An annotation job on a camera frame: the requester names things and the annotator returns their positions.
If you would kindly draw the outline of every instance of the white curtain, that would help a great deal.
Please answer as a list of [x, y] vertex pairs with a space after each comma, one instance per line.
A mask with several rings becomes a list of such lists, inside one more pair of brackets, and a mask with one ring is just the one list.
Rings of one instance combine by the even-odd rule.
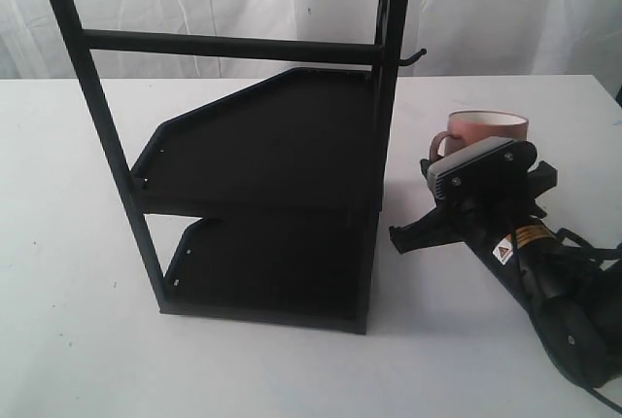
[[[376, 0], [76, 0], [83, 26], [370, 43]], [[594, 74], [622, 84], [622, 0], [410, 0], [402, 75]], [[260, 78], [288, 62], [95, 52], [103, 78]], [[0, 78], [74, 76], [48, 0], [0, 0]]]

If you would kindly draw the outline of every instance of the white tabletop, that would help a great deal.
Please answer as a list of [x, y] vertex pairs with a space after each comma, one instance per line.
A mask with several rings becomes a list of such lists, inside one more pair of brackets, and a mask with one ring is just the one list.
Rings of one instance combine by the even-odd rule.
[[[105, 81], [130, 163], [155, 127], [252, 80]], [[547, 223], [622, 240], [622, 109], [589, 76], [400, 79], [366, 336], [158, 314], [76, 81], [0, 82], [0, 416], [612, 416], [549, 362], [463, 244], [399, 256], [432, 208], [449, 112], [531, 120]], [[189, 219], [150, 216], [168, 264]], [[622, 381], [603, 392], [622, 401]]]

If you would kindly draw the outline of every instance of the pink mug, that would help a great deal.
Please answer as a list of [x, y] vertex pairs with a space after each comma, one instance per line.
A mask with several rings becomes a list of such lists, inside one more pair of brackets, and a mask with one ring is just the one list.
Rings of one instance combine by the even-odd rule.
[[491, 110], [464, 110], [449, 115], [447, 131], [436, 134], [430, 144], [430, 162], [442, 156], [438, 153], [440, 144], [445, 141], [445, 155], [470, 146], [489, 136], [501, 136], [518, 140], [527, 139], [529, 120], [506, 112]]

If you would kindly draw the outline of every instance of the black tray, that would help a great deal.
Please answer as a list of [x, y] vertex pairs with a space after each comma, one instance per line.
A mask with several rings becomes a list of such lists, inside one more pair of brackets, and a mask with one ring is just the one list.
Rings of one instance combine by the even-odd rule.
[[364, 331], [370, 234], [374, 219], [342, 229], [302, 214], [202, 219], [186, 229], [166, 272], [167, 311]]
[[368, 72], [294, 69], [163, 123], [132, 169], [144, 212], [362, 209], [373, 174]]

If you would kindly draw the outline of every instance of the mug handle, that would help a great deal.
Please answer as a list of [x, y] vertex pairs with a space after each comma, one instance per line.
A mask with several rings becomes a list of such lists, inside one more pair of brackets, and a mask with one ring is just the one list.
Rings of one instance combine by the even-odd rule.
[[441, 131], [440, 133], [436, 134], [436, 136], [434, 136], [432, 139], [432, 143], [430, 144], [430, 162], [431, 163], [434, 163], [437, 160], [440, 160], [443, 158], [443, 156], [438, 153], [438, 148], [440, 148], [440, 144], [446, 138], [463, 140], [462, 136], [458, 134], [450, 133], [449, 131]]

